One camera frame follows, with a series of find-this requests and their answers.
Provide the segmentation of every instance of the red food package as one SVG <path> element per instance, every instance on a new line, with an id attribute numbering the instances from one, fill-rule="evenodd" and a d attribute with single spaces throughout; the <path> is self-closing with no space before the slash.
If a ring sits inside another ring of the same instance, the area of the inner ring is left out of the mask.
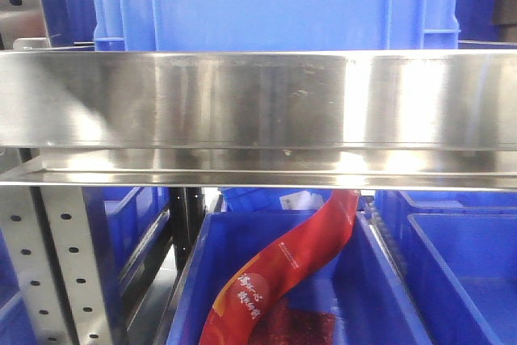
<path id="1" fill-rule="evenodd" d="M 248 345 L 332 345 L 336 317 L 290 309 L 280 299 L 251 333 Z"/>
<path id="2" fill-rule="evenodd" d="M 223 287 L 200 345 L 246 345 L 255 324 L 291 288 L 332 260 L 351 237 L 357 191 L 335 190 L 307 221 L 256 254 Z"/>

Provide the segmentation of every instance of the red packaging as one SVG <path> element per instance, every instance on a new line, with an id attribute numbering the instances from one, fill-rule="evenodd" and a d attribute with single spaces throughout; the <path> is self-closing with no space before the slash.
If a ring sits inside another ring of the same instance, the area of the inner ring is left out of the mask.
<path id="1" fill-rule="evenodd" d="M 291 288 L 347 244 L 359 194 L 335 190 L 307 221 L 256 254 L 223 287 L 208 314 L 200 345 L 246 345 L 262 316 Z"/>

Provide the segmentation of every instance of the stainless steel surface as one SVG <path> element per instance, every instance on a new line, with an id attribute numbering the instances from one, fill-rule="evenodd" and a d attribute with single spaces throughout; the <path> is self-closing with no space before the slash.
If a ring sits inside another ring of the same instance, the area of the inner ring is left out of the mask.
<path id="1" fill-rule="evenodd" d="M 0 170 L 22 161 L 18 150 L 0 154 Z M 43 225 L 44 212 L 35 206 L 36 194 L 37 189 L 30 187 L 0 187 L 0 227 L 38 344 L 48 344 L 53 339 L 57 345 L 75 344 L 77 335 L 68 299 L 56 253 L 51 250 L 52 238 Z M 30 254 L 22 255 L 22 250 Z"/>
<path id="2" fill-rule="evenodd" d="M 158 342 L 160 345 L 165 343 L 166 337 L 164 339 L 158 337 L 160 332 L 158 328 L 169 307 L 168 302 L 174 290 L 177 275 L 174 248 L 170 248 L 140 308 L 129 324 L 128 337 L 131 345 L 150 345 L 155 343 L 155 339 L 161 341 Z"/>
<path id="3" fill-rule="evenodd" d="M 126 327 L 101 189 L 42 187 L 81 345 L 124 345 Z"/>
<path id="4" fill-rule="evenodd" d="M 178 309 L 179 300 L 181 299 L 181 295 L 183 294 L 183 290 L 185 289 L 185 283 L 187 282 L 188 272 L 190 271 L 192 265 L 192 256 L 193 254 L 191 253 L 188 257 L 185 267 L 181 272 L 179 279 L 176 279 L 173 292 L 171 293 L 170 298 L 167 301 L 164 314 L 162 315 L 162 320 L 160 321 L 160 325 L 156 331 L 156 336 L 154 337 L 154 341 L 152 342 L 153 345 L 163 345 L 169 338 L 170 327 L 172 325 L 172 322 L 174 321 L 174 316 L 176 315 L 176 310 Z"/>
<path id="5" fill-rule="evenodd" d="M 122 271 L 120 272 L 119 281 L 121 292 L 124 292 L 129 286 L 129 283 L 131 283 L 139 266 L 142 264 L 153 244 L 158 239 L 158 236 L 163 231 L 163 228 L 166 226 L 169 218 L 169 210 L 164 209 L 141 237 L 137 248 L 135 248 L 128 261 L 124 265 L 124 268 L 122 268 Z"/>
<path id="6" fill-rule="evenodd" d="M 42 148 L 3 184 L 517 189 L 514 50 L 0 53 L 0 71 L 0 146 Z"/>
<path id="7" fill-rule="evenodd" d="M 0 0 L 0 34 L 5 48 L 18 38 L 36 37 L 49 46 L 71 45 L 66 0 Z"/>
<path id="8" fill-rule="evenodd" d="M 517 52 L 0 53 L 0 145 L 517 149 Z"/>
<path id="9" fill-rule="evenodd" d="M 511 42 L 487 42 L 482 40 L 461 40 L 458 43 L 460 48 L 470 48 L 470 49 L 517 49 L 517 43 Z"/>
<path id="10" fill-rule="evenodd" d="M 21 185 L 517 189 L 515 151 L 42 149 L 0 175 Z"/>

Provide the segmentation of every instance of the perforated metal upright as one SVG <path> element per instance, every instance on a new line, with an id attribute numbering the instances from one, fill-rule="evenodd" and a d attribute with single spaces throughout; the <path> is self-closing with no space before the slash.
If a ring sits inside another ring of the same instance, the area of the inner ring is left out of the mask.
<path id="1" fill-rule="evenodd" d="M 0 171 L 24 162 L 22 154 L 17 149 L 2 150 Z M 0 187 L 0 227 L 38 343 L 76 344 L 68 297 L 42 205 L 37 187 Z"/>

